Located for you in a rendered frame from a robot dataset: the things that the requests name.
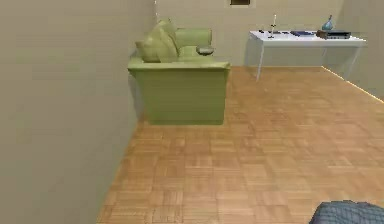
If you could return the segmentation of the green sofa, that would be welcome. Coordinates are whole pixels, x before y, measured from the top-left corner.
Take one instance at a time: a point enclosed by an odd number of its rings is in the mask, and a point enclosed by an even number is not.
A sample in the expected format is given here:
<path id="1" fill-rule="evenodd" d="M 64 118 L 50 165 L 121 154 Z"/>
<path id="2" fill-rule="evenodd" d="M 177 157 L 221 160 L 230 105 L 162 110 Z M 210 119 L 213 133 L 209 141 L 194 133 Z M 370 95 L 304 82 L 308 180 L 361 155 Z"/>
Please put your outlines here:
<path id="1" fill-rule="evenodd" d="M 128 62 L 153 125 L 221 125 L 230 64 L 210 56 L 179 53 L 176 62 Z"/>

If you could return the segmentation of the green pillow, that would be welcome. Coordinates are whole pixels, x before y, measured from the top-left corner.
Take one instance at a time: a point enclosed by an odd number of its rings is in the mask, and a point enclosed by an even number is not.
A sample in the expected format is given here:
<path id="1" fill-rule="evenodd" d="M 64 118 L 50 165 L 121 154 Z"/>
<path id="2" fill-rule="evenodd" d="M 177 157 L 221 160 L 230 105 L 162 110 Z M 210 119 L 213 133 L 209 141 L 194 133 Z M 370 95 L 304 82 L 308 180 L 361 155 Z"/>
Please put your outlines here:
<path id="1" fill-rule="evenodd" d="M 144 62 L 176 62 L 179 58 L 179 47 L 176 29 L 171 20 L 160 20 L 143 40 L 136 42 L 136 48 Z"/>

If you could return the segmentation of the white candle on black holder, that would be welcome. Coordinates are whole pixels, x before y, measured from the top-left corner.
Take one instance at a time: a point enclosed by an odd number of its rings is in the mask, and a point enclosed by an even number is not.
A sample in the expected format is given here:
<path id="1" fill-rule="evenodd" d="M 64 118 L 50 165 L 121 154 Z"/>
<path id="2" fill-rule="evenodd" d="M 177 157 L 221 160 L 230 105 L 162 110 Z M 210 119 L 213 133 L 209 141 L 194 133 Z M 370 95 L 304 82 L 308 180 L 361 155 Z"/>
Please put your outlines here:
<path id="1" fill-rule="evenodd" d="M 270 25 L 271 26 L 271 31 L 270 31 L 270 36 L 268 38 L 272 39 L 274 38 L 274 29 L 276 27 L 276 19 L 277 19 L 277 14 L 274 14 L 274 19 L 273 19 L 273 23 Z"/>

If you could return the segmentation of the white table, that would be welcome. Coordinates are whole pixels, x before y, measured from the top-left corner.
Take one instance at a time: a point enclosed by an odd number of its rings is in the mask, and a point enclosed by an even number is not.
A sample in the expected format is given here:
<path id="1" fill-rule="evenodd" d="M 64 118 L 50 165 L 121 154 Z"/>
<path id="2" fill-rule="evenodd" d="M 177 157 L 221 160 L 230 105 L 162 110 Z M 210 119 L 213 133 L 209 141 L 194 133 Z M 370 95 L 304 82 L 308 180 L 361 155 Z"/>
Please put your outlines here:
<path id="1" fill-rule="evenodd" d="M 352 59 L 352 62 L 347 70 L 346 76 L 352 71 L 353 65 L 358 58 L 358 55 L 361 49 L 367 45 L 367 41 L 358 37 L 350 36 L 349 39 L 322 39 L 316 36 L 294 36 L 290 31 L 274 31 L 274 38 L 268 38 L 270 36 L 269 31 L 264 31 L 265 33 L 260 33 L 258 31 L 249 32 L 249 40 L 255 40 L 260 43 L 260 59 L 257 64 L 257 70 L 254 73 L 256 79 L 260 78 L 261 67 L 264 59 L 264 51 L 267 47 L 286 47 L 286 48 L 300 48 L 300 47 L 314 47 L 322 48 L 323 55 L 327 52 L 328 48 L 343 48 L 350 47 L 355 48 L 355 53 Z"/>

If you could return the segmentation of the black flat device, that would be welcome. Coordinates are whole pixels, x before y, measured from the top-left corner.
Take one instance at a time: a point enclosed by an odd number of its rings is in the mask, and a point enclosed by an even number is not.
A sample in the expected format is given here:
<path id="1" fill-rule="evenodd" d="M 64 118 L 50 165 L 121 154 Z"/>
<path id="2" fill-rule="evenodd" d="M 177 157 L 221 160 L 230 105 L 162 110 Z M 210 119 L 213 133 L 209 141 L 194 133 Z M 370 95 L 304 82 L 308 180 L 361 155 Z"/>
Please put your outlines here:
<path id="1" fill-rule="evenodd" d="M 350 36 L 351 33 L 347 31 L 330 30 L 326 32 L 327 39 L 349 39 Z"/>

